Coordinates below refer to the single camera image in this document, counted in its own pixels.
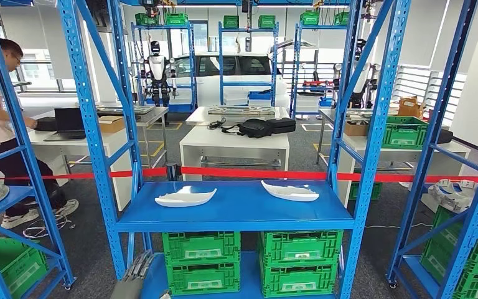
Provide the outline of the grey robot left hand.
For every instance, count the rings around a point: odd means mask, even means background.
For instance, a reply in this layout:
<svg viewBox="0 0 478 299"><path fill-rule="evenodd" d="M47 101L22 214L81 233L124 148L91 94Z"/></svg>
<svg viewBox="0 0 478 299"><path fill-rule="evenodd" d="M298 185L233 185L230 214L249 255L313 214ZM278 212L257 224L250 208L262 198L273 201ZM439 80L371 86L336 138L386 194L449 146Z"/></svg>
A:
<svg viewBox="0 0 478 299"><path fill-rule="evenodd" d="M140 298L144 281L153 260L154 253L152 250L147 250L135 257L123 278L115 283L110 299Z"/></svg>

